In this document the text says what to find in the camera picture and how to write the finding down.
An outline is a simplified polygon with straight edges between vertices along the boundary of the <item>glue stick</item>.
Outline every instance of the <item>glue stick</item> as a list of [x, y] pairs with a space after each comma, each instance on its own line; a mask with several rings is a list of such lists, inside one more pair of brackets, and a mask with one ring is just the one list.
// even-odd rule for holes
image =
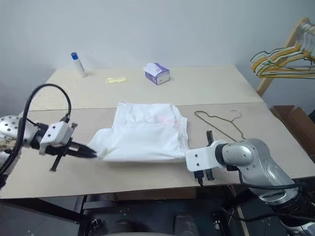
[[77, 53], [71, 53], [71, 56], [72, 56], [72, 59], [74, 61], [74, 66], [77, 69], [77, 71], [79, 72], [79, 74], [82, 77], [86, 77], [87, 74], [85, 73], [85, 71], [83, 69], [83, 66], [82, 66], [82, 64], [80, 62], [80, 59], [79, 59]]

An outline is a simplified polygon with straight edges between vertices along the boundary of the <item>wooden table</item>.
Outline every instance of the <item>wooden table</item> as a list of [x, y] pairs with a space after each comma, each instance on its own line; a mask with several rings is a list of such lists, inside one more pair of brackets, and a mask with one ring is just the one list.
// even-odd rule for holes
[[[206, 131], [212, 129], [194, 115], [204, 110], [235, 120], [246, 138], [260, 138], [268, 145], [274, 160], [292, 178], [315, 175], [315, 165], [285, 126], [268, 110], [234, 65], [170, 68], [172, 79], [153, 85], [139, 69], [100, 69], [80, 78], [75, 71], [57, 70], [48, 83], [63, 87], [73, 104], [71, 121], [78, 123], [73, 138], [87, 144], [95, 132], [111, 125], [120, 100], [135, 103], [173, 103], [188, 118], [189, 148], [207, 144]], [[108, 85], [107, 78], [127, 77], [127, 81]], [[58, 121], [66, 109], [65, 99], [54, 88], [43, 90], [34, 100], [29, 117], [50, 124]], [[239, 133], [229, 123], [211, 122], [235, 139]], [[214, 130], [215, 139], [227, 137]], [[63, 157], [57, 172], [49, 169], [54, 162], [49, 155], [22, 150], [21, 159], [1, 190], [1, 198], [35, 198], [89, 195], [143, 189], [197, 186], [185, 163], [145, 164], [106, 163]], [[238, 183], [238, 174], [215, 169], [214, 181], [206, 185]]]

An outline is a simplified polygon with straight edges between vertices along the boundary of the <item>metal wire hanger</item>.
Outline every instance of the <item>metal wire hanger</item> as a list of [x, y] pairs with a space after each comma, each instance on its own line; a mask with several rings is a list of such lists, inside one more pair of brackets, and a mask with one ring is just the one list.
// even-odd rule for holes
[[221, 119], [221, 120], [224, 120], [224, 121], [226, 121], [226, 122], [231, 123], [231, 124], [240, 132], [242, 139], [245, 139], [243, 132], [233, 123], [234, 120], [236, 120], [236, 119], [242, 117], [242, 113], [240, 113], [240, 112], [237, 111], [237, 110], [231, 110], [231, 112], [237, 112], [237, 113], [239, 114], [239, 116], [233, 118], [232, 120], [228, 120], [228, 119], [224, 119], [224, 118], [218, 117], [218, 116], [211, 116], [211, 115], [209, 115], [209, 114], [208, 114], [207, 112], [205, 112], [205, 111], [195, 111], [194, 114], [195, 114], [195, 116], [197, 116], [199, 119], [203, 120], [203, 121], [206, 122], [208, 125], [212, 126], [212, 127], [215, 128], [216, 130], [218, 130], [220, 133], [224, 134], [225, 136], [229, 137], [231, 140], [233, 140], [233, 141], [236, 142], [236, 140], [233, 139], [231, 136], [229, 136], [228, 134], [226, 134], [225, 132], [223, 132], [221, 129], [219, 129], [218, 127], [216, 127], [216, 126], [214, 126], [213, 124], [209, 123], [209, 122], [206, 121], [204, 118], [202, 118], [200, 115], [198, 115], [198, 113], [203, 113], [203, 114], [206, 114], [209, 118], [218, 118], [218, 119]]

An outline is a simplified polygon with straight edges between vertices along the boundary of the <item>white wall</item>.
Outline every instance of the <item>white wall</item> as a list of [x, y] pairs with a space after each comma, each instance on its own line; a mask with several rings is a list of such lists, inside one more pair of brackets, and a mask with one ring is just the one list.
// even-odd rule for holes
[[[285, 42], [314, 0], [0, 0], [0, 115], [23, 108], [57, 68], [237, 65], [256, 87], [250, 58]], [[277, 80], [268, 105], [315, 108], [315, 81]]]

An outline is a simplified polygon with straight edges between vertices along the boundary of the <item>blue cap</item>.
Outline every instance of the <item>blue cap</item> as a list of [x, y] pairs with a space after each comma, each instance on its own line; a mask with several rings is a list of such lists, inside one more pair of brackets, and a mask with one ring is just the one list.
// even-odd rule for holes
[[78, 60], [78, 55], [77, 53], [71, 53], [71, 56], [74, 60]]

